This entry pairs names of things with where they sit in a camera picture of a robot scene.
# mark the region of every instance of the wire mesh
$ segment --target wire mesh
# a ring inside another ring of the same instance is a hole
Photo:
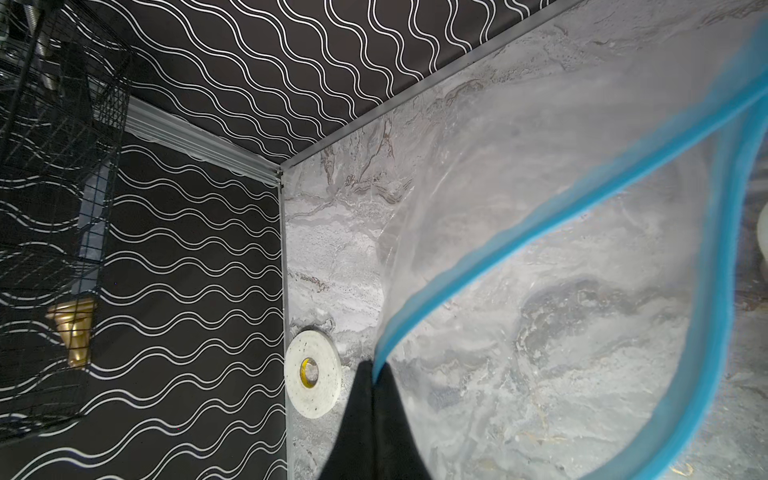
[[[80,0],[0,0],[0,442],[81,414],[131,60]]]

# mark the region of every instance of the marble surface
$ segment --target marble surface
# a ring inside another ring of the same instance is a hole
[[[284,177],[289,335],[310,326],[328,333],[344,375],[341,398],[324,417],[308,420],[289,406],[294,477],[319,474],[356,365],[372,357],[384,300],[378,239],[425,167],[436,126],[457,98],[495,84],[599,65],[676,33],[766,8],[768,2],[754,0],[586,0],[289,170]],[[747,223],[756,219],[760,201],[764,203],[758,195]],[[745,237],[749,235],[747,226]],[[668,478],[766,476],[768,359],[761,352],[768,338],[768,295],[756,280],[754,245],[748,247],[750,255],[743,260],[748,273],[740,282],[739,318],[725,380],[705,426]],[[553,478],[573,478],[569,472],[564,468]],[[449,469],[439,476],[487,475]],[[489,478],[501,477],[494,470]]]

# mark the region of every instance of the metal edge trim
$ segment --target metal edge trim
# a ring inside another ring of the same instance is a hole
[[[131,97],[128,103],[125,130],[142,140],[164,145],[272,187],[280,183],[277,164],[136,97]]]
[[[280,205],[280,258],[283,269],[283,361],[285,355],[288,352],[288,345],[290,344],[290,316],[288,316],[288,256],[286,255],[286,208],[285,197],[283,196],[283,185],[277,186],[277,202]],[[293,423],[291,422],[291,415],[289,415],[290,409],[288,403],[288,392],[283,385],[283,404],[286,412],[286,477],[288,480],[295,478],[295,472],[293,469],[292,455],[291,455],[291,435],[293,434]]]
[[[524,18],[510,28],[507,28],[502,33],[488,40],[486,43],[479,45],[468,54],[455,59],[445,67],[429,75],[424,80],[411,85],[381,105],[378,105],[372,110],[369,110],[366,113],[360,115],[358,118],[344,125],[339,130],[334,131],[330,135],[317,141],[315,144],[312,144],[304,150],[300,151],[298,154],[281,163],[280,169],[285,171],[294,165],[297,165],[298,163],[306,160],[307,158],[321,151],[323,148],[336,143],[355,130],[364,127],[378,117],[381,117],[388,111],[394,110],[399,105],[406,103],[408,100],[414,98],[416,95],[422,93],[423,91],[429,90],[446,78],[458,73],[464,68],[467,68],[469,65],[472,65],[478,60],[483,59],[487,55],[497,51],[511,41],[520,38],[522,35],[525,35],[539,25],[552,20],[562,12],[573,8],[581,1],[582,0],[557,0],[556,2],[552,2],[550,5],[547,5],[530,17]]]

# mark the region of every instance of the gold object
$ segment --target gold object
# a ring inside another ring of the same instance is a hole
[[[56,329],[69,351],[68,363],[72,368],[83,368],[91,355],[91,325],[96,301],[81,298],[50,306],[45,318],[56,322]]]

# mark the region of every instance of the wavy line pattern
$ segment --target wavy line pattern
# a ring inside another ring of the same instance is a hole
[[[92,361],[82,373],[91,380],[91,396],[82,418],[41,435],[45,442],[6,447],[3,465],[13,480],[285,478],[283,273],[279,218],[271,214],[276,191],[165,147],[127,140]],[[39,181],[0,181],[0,189],[23,191]],[[0,204],[4,211],[15,212]],[[16,215],[36,227],[68,226]],[[64,348],[44,319],[0,323],[0,329]],[[0,385],[0,407],[53,386],[67,364],[43,366],[30,378]]]
[[[550,3],[88,1],[137,49],[139,97],[277,163]]]

